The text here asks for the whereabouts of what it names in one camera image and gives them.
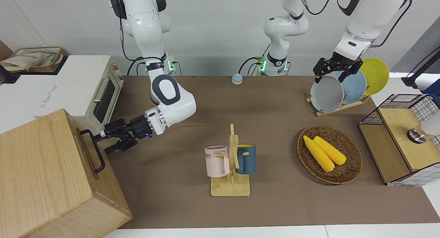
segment blue mug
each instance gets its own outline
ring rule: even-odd
[[[256,146],[255,144],[239,144],[237,149],[239,169],[235,169],[238,174],[251,175],[256,172]]]

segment black wire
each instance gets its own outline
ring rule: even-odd
[[[246,63],[248,63],[250,60],[253,60],[253,59],[258,59],[258,57],[252,57],[252,58],[248,58],[247,60],[245,60],[245,61],[242,63],[242,66],[240,66],[239,74],[240,74],[240,72],[242,71],[243,66],[244,66]]]
[[[388,37],[391,35],[391,32],[393,32],[394,28],[396,27],[396,25],[399,23],[399,21],[402,19],[402,17],[404,16],[404,14],[409,10],[409,8],[412,5],[412,0],[409,0],[409,5],[408,7],[405,9],[405,11],[399,16],[399,18],[397,19],[396,23],[394,23],[393,27],[391,28],[391,30],[388,32],[388,35],[385,37],[384,41],[382,41],[382,43],[380,43],[379,45],[372,45],[371,47],[381,47],[385,41],[388,39]]]
[[[328,3],[329,3],[330,0],[327,0],[327,2],[325,3],[324,7],[322,7],[322,10],[319,11],[318,13],[313,13],[313,12],[311,12],[310,9],[308,8],[308,5],[307,5],[306,0],[302,0],[302,1],[303,1],[303,5],[304,5],[305,9],[306,9],[310,14],[312,14],[312,15],[319,15],[319,14],[321,14],[321,13],[325,10],[325,8],[327,7],[327,5],[328,5]]]
[[[139,67],[140,64],[144,64],[144,65],[146,65],[145,62],[140,62],[140,63],[137,64],[137,66],[136,66],[136,75],[137,75],[137,76],[139,75],[138,67]]]
[[[439,50],[440,47],[437,47],[436,49],[434,49],[434,51],[432,51],[430,54],[426,55],[426,57],[424,57],[410,72],[408,72],[407,77],[423,62],[425,61],[426,58],[428,58],[429,56],[431,56],[431,54],[433,54],[434,52],[436,52],[437,50]]]
[[[180,75],[182,76],[182,66],[180,66],[180,63],[177,61],[174,61],[173,63],[176,63],[179,65]]]
[[[127,71],[127,75],[130,74],[130,71],[132,70],[132,67],[134,66],[134,64],[136,63],[136,61],[132,61],[132,63],[130,64],[129,70]]]
[[[267,46],[266,50],[264,50],[264,53],[261,55],[261,57],[264,57],[264,54],[269,50],[269,47],[271,46],[271,44],[269,43],[269,45]],[[253,68],[252,74],[250,74],[251,76],[253,75],[253,73],[255,72],[255,69],[257,68],[257,66],[255,66]]]
[[[249,75],[250,69],[252,68],[253,65],[259,65],[259,63],[253,63],[253,64],[251,64],[251,65],[249,66],[247,76]]]
[[[287,73],[286,73],[286,76],[289,74],[289,71],[290,71],[290,67],[292,66],[292,63],[290,63],[290,62],[287,62],[286,64],[289,64],[289,68],[287,68]]]
[[[121,33],[121,46],[122,46],[122,53],[124,54],[124,57],[125,57],[127,60],[129,60],[129,61],[133,61],[133,62],[136,62],[136,61],[139,61],[139,60],[155,58],[155,59],[158,59],[158,60],[160,60],[161,62],[163,62],[162,59],[161,59],[161,58],[158,58],[158,57],[138,57],[137,59],[130,59],[130,58],[126,55],[126,53],[125,53],[125,48],[124,48],[124,30],[122,29],[122,19],[121,19],[121,18],[119,18],[119,31],[120,31],[120,33]]]

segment yellow corn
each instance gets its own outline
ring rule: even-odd
[[[313,141],[321,147],[321,149],[328,155],[328,157],[335,162],[337,165],[342,165],[345,163],[347,158],[339,150],[329,144],[327,141],[319,136],[316,136]]]
[[[303,136],[307,149],[311,152],[315,160],[319,163],[325,172],[330,172],[334,169],[334,164],[325,152],[308,136]]]

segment white wall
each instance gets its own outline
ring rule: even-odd
[[[440,46],[440,18],[426,30],[417,43],[394,66],[395,72],[410,72],[426,55]],[[425,72],[440,73],[440,60],[429,67]]]
[[[231,75],[251,56],[261,55],[269,38],[263,32],[265,19],[285,15],[281,0],[167,0],[164,13],[173,28],[164,35],[166,49],[182,63],[187,75]],[[308,0],[312,11],[325,0]],[[388,42],[370,49],[364,58],[377,57],[390,69],[439,17],[438,0],[414,0]],[[291,74],[312,74],[320,57],[329,58],[348,18],[331,0],[319,16],[307,15],[309,31],[291,37]],[[73,55],[109,54],[123,59],[118,18],[109,0],[0,0],[0,40],[12,50],[21,47],[58,45]],[[139,50],[126,39],[127,54]]]

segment brown table mat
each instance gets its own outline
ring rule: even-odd
[[[357,127],[374,108],[369,100],[316,117],[313,77],[176,77],[192,92],[197,112],[109,160],[133,219],[122,228],[254,227],[439,222],[422,188],[385,186]],[[126,77],[112,120],[153,107],[148,77]],[[204,147],[227,145],[229,124],[240,143],[256,144],[250,197],[212,197]],[[363,171],[352,183],[314,179],[296,155],[298,136],[315,124],[336,127],[359,147]]]

